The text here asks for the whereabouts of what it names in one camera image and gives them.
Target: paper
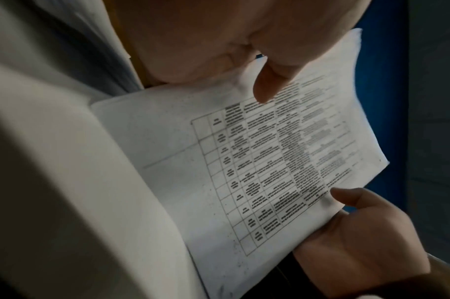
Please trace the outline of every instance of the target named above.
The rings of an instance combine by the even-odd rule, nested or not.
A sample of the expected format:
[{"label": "paper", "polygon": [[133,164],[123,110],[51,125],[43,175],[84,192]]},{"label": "paper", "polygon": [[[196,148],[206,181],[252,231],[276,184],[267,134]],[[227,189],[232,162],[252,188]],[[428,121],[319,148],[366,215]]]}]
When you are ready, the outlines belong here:
[{"label": "paper", "polygon": [[177,224],[210,298],[244,295],[342,208],[330,187],[362,187],[387,166],[354,91],[360,34],[265,105],[252,95],[258,59],[92,106]]}]

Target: dark sleeve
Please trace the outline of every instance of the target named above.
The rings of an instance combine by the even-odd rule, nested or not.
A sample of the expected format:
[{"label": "dark sleeve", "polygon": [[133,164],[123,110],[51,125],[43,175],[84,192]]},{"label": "dark sleeve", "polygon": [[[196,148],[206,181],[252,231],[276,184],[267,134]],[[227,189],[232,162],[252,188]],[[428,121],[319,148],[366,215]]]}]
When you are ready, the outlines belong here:
[{"label": "dark sleeve", "polygon": [[450,289],[434,276],[427,274],[389,283],[340,299],[355,299],[375,295],[383,299],[450,299]]}]

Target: document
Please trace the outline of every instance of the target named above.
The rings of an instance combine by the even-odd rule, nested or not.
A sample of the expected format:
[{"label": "document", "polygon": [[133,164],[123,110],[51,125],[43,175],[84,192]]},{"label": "document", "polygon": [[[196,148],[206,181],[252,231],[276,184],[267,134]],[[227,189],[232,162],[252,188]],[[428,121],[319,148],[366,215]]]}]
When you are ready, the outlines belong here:
[{"label": "document", "polygon": [[92,106],[177,224],[210,298],[244,295],[342,208],[330,188],[363,187],[388,165],[354,89],[360,36],[267,104],[252,94],[260,58]]}]

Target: skin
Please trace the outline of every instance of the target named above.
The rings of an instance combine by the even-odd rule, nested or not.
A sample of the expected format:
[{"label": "skin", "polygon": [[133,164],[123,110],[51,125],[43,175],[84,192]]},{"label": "skin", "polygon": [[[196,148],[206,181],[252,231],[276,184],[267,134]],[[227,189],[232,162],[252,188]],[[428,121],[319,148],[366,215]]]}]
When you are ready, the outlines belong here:
[{"label": "skin", "polygon": [[340,211],[294,250],[304,272],[328,298],[430,273],[407,214],[366,189],[333,188],[331,194],[358,210]]},{"label": "skin", "polygon": [[153,84],[215,76],[268,56],[254,85],[266,102],[361,18],[370,0],[114,0]]}]

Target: person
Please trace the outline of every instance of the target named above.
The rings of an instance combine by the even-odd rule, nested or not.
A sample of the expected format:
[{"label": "person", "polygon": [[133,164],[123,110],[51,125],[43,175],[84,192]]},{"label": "person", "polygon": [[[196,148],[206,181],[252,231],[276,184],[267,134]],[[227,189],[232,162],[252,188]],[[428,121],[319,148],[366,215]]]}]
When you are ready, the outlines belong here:
[{"label": "person", "polygon": [[[254,84],[264,103],[360,19],[370,0],[113,0],[121,31],[152,85],[214,76],[268,60]],[[450,298],[410,218],[365,189],[331,190],[340,211],[293,252],[328,298]]]}]

